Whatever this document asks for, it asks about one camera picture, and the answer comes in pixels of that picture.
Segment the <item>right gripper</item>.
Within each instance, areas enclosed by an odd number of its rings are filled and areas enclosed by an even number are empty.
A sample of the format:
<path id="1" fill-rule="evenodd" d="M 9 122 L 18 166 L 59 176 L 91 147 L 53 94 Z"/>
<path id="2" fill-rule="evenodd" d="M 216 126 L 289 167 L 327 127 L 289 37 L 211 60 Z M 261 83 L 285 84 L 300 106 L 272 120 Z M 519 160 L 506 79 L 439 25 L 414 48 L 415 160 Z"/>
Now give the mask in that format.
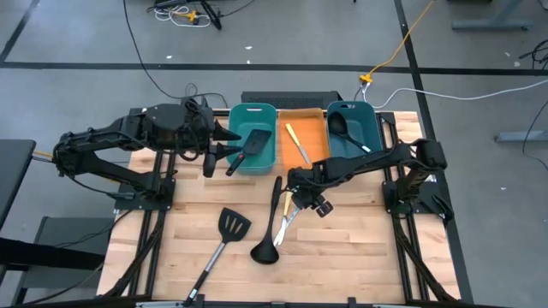
<path id="1" fill-rule="evenodd" d="M 334 180 L 326 180 L 320 171 L 296 168 L 287 174 L 287 189 L 293 193 L 291 199 L 299 210 L 310 209 L 320 217 L 325 217 L 333 211 L 333 205 L 322 193 L 334 187 Z"/>

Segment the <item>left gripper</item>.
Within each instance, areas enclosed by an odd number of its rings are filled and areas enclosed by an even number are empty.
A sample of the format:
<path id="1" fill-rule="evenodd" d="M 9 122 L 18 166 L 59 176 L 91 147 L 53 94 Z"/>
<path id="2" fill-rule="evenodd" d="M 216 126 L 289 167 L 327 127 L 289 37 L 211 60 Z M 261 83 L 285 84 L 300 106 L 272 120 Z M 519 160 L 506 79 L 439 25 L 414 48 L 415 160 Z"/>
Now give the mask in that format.
<path id="1" fill-rule="evenodd" d="M 183 99 L 182 107 L 187 112 L 182 128 L 182 159 L 193 162 L 203 155 L 203 176 L 211 178 L 217 161 L 241 151 L 240 146 L 213 145 L 212 141 L 240 140 L 241 136 L 215 119 L 213 109 L 204 98 L 200 104 L 194 98 Z"/>

